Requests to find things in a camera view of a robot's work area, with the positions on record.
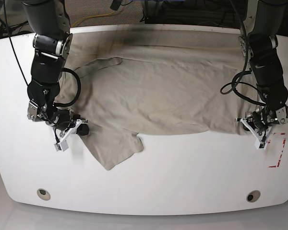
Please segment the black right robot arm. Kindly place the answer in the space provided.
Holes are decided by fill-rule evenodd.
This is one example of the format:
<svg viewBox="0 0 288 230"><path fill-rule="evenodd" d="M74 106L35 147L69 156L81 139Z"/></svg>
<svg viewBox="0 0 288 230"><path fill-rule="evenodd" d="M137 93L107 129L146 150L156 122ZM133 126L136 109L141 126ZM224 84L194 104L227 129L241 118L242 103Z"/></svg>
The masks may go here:
<svg viewBox="0 0 288 230"><path fill-rule="evenodd" d="M72 115L67 107L78 100L81 93L79 76L65 68L72 34L70 18L63 0L23 0L22 5L29 25L35 32L35 54L31 66L31 81L27 87L30 99L28 119L44 121L55 131L71 132L79 136L89 133L88 124L80 115ZM69 103L55 102L60 92L59 80L63 73L74 76L77 83L75 97Z"/></svg>

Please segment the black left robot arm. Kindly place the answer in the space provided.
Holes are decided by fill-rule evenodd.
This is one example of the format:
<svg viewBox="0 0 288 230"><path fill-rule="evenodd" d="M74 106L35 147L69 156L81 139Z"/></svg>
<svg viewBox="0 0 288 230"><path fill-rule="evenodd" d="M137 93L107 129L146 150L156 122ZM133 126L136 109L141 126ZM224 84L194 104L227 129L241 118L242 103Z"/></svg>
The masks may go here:
<svg viewBox="0 0 288 230"><path fill-rule="evenodd" d="M248 71L256 79L260 101L258 106L239 118L244 127L256 138L257 149L264 149L276 125L288 123L288 90L284 84L283 69L277 55L277 32L285 15L288 0L249 0L241 20L240 43Z"/></svg>

